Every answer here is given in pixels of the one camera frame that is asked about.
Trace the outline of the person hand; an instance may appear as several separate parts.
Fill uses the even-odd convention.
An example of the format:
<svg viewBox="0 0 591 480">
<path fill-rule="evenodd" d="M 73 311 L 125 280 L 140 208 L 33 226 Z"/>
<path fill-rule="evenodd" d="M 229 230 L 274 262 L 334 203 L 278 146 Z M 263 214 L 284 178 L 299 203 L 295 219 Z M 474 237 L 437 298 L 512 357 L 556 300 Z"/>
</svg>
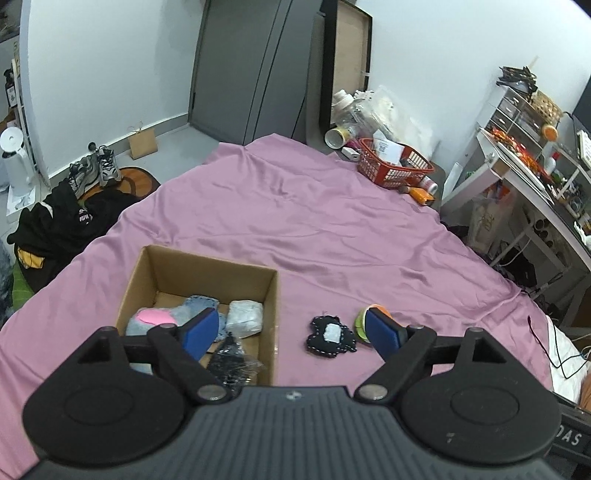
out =
<svg viewBox="0 0 591 480">
<path fill-rule="evenodd" d="M 591 372 L 589 372 L 581 383 L 577 404 L 580 408 L 591 411 Z"/>
</svg>

